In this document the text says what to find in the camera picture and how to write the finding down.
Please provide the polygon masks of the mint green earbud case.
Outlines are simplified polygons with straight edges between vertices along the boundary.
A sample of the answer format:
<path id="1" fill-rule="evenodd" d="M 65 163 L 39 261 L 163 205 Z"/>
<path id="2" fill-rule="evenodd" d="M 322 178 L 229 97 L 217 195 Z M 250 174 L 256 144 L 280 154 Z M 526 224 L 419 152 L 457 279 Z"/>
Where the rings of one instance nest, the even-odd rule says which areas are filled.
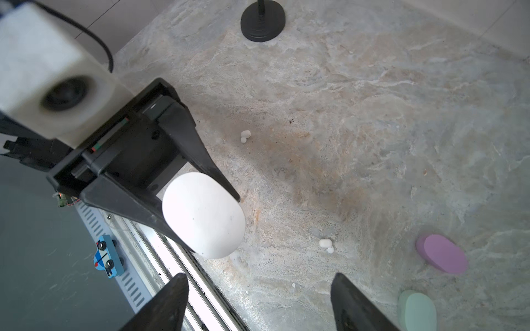
<path id="1" fill-rule="evenodd" d="M 421 292 L 403 291 L 397 304 L 398 317 L 402 330 L 436 331 L 437 311 L 433 301 Z"/>

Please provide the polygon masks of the purple earbud case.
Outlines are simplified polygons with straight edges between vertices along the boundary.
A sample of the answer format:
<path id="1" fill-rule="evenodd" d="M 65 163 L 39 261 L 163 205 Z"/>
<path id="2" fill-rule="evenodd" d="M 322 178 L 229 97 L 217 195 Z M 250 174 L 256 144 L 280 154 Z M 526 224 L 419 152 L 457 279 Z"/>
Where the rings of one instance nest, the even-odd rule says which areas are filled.
<path id="1" fill-rule="evenodd" d="M 462 274 L 469 267 L 464 251 L 443 235 L 419 237 L 415 247 L 426 262 L 444 273 Z"/>

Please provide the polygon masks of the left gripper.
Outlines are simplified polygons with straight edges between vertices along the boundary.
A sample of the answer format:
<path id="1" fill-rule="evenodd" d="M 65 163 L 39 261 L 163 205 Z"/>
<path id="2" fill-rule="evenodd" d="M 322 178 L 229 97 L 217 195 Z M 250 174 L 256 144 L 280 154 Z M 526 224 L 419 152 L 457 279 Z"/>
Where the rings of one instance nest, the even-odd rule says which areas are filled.
<path id="1" fill-rule="evenodd" d="M 48 182 L 59 193 L 148 226 L 193 252 L 164 219 L 161 200 L 145 188 L 180 153 L 241 201 L 195 127 L 176 89 L 157 78 L 50 170 Z"/>

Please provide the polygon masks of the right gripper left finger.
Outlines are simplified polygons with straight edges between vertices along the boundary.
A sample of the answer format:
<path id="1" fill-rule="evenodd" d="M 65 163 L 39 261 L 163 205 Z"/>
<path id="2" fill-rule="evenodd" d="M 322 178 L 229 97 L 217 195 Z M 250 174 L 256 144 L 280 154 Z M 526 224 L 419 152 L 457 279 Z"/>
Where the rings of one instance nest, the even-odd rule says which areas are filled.
<path id="1" fill-rule="evenodd" d="M 120 330 L 180 331 L 188 301 L 188 277 L 178 273 Z"/>

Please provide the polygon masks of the white earbud case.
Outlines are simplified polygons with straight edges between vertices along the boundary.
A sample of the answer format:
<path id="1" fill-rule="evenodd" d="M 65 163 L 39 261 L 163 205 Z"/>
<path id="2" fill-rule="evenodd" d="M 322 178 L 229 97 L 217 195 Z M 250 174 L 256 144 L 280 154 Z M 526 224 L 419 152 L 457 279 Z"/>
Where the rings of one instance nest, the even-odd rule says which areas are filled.
<path id="1" fill-rule="evenodd" d="M 242 207 L 218 182 L 200 172 L 180 175 L 168 185 L 162 211 L 172 231 L 205 259 L 225 258 L 243 242 Z"/>

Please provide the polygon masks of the white earbud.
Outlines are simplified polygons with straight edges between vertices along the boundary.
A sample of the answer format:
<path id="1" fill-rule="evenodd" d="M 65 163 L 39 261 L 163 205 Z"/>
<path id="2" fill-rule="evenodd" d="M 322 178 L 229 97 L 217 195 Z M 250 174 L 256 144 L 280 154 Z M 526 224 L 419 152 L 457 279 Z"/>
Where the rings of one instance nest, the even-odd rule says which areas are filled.
<path id="1" fill-rule="evenodd" d="M 331 239 L 321 239 L 319 241 L 319 246 L 320 248 L 325 249 L 329 254 L 333 254 L 335 252 L 333 241 Z"/>
<path id="2" fill-rule="evenodd" d="M 245 144 L 251 138 L 251 136 L 252 136 L 251 131 L 249 130 L 242 131 L 240 134 L 241 143 Z"/>

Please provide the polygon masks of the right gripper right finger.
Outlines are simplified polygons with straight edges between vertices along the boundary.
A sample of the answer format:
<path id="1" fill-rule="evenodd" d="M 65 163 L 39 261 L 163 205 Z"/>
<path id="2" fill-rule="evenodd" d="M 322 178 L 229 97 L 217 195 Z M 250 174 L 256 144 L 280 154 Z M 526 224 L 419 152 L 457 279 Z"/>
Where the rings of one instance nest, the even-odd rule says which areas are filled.
<path id="1" fill-rule="evenodd" d="M 335 275 L 330 295 L 338 331 L 399 331 L 344 274 Z"/>

